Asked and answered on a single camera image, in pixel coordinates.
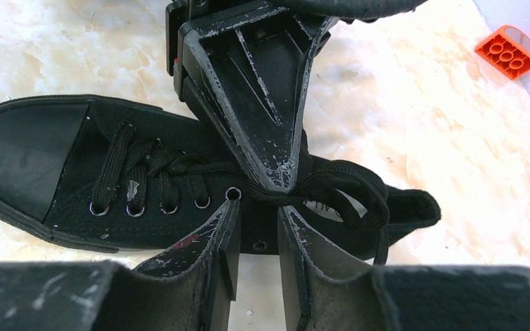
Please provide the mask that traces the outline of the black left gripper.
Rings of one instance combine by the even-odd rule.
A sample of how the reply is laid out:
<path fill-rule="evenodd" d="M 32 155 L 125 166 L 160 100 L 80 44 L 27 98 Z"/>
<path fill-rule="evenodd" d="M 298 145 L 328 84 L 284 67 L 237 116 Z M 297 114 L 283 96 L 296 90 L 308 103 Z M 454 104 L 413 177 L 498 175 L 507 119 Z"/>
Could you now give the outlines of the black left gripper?
<path fill-rule="evenodd" d="M 373 23 L 425 2 L 172 1 L 166 6 L 167 72 L 180 101 L 222 137 L 248 175 L 288 192 L 298 179 L 313 60 L 334 17 Z"/>

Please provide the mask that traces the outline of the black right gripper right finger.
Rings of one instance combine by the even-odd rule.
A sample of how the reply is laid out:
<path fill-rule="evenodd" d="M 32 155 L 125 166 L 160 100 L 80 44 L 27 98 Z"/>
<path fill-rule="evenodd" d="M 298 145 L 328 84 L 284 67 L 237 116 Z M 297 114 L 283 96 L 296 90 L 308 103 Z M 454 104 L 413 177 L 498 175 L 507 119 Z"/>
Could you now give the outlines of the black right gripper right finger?
<path fill-rule="evenodd" d="M 383 330 L 373 267 L 279 209 L 279 260 L 287 330 Z"/>

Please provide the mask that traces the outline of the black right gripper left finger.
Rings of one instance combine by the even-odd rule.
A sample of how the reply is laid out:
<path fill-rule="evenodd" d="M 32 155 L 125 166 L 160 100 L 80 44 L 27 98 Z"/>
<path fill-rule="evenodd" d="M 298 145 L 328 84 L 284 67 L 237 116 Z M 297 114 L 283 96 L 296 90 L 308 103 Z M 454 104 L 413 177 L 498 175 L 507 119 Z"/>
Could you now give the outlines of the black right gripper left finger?
<path fill-rule="evenodd" d="M 227 330 L 236 298 L 239 200 L 227 200 L 204 224 L 136 271 L 163 286 L 158 330 Z"/>

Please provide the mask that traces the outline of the black shoelace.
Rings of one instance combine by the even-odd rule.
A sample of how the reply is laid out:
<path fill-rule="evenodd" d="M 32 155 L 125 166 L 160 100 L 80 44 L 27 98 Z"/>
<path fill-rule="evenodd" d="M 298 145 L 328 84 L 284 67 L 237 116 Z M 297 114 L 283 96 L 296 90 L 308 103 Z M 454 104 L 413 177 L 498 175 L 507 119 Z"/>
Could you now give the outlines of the black shoelace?
<path fill-rule="evenodd" d="M 97 217 L 109 212 L 123 178 L 145 186 L 148 177 L 159 177 L 160 210 L 173 214 L 179 202 L 174 178 L 181 177 L 189 184 L 194 204 L 204 209 L 210 205 L 205 176 L 236 173 L 231 163 L 210 162 L 195 154 L 167 150 L 160 139 L 133 141 L 135 132 L 135 126 L 121 122 L 110 141 L 89 204 L 90 213 Z M 258 203 L 285 207 L 306 201 L 320 202 L 336 210 L 346 227 L 376 232 L 373 262 L 375 265 L 386 263 L 389 253 L 386 226 L 390 219 L 386 202 L 388 190 L 383 180 L 369 169 L 350 161 L 330 161 L 287 193 L 266 189 L 250 179 L 244 179 L 243 183 L 249 196 Z"/>

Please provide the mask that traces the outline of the black canvas sneaker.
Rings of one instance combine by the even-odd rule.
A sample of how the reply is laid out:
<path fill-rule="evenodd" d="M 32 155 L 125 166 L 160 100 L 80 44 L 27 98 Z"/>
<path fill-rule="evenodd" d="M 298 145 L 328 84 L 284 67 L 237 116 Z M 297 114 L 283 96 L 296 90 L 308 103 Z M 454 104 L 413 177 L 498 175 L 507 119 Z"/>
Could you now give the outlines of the black canvas sneaker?
<path fill-rule="evenodd" d="M 0 103 L 0 220 L 64 247 L 184 245 L 225 201 L 239 200 L 244 254 L 277 254 L 277 210 L 288 204 L 370 259 L 441 218 L 428 192 L 385 185 L 306 146 L 298 181 L 288 193 L 260 188 L 217 134 L 155 106 L 91 94 Z"/>

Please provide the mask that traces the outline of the orange toy brick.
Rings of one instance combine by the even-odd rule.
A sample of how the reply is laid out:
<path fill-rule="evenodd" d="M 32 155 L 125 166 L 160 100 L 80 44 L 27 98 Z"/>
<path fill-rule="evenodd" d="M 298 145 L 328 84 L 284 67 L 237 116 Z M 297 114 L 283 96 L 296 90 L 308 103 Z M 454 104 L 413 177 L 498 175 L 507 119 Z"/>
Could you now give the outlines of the orange toy brick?
<path fill-rule="evenodd" d="M 479 42 L 474 51 L 510 80 L 530 71 L 530 38 L 514 26 L 499 27 Z"/>

